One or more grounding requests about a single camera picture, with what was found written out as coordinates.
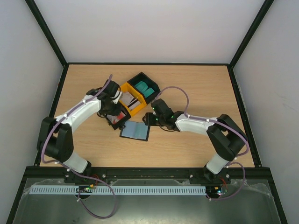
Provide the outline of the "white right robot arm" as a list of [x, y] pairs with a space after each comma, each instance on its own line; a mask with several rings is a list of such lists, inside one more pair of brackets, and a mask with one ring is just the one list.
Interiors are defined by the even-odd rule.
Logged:
[[159, 126], [169, 132], [192, 132], [208, 136], [214, 149], [214, 156], [203, 168], [207, 182], [213, 183], [220, 172], [238, 156], [249, 151], [249, 143], [242, 129], [222, 114], [217, 118], [192, 116], [184, 111], [174, 112], [162, 99], [151, 103], [153, 112], [147, 112], [142, 120], [148, 126]]

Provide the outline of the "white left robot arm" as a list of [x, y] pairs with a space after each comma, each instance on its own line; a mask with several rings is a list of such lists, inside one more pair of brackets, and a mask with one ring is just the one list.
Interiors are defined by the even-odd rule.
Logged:
[[41, 162], [59, 163], [77, 173], [84, 173], [90, 162], [74, 151], [73, 133], [90, 116], [100, 113], [116, 116], [121, 112], [121, 87], [111, 79], [104, 86], [90, 89], [83, 99], [68, 111], [42, 120], [37, 150]]

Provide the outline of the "black leather card holder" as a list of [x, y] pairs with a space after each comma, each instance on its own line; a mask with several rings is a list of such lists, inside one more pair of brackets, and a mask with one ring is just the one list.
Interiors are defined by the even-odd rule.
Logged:
[[150, 126], [142, 122], [126, 121], [121, 129], [120, 137], [141, 141], [148, 141]]

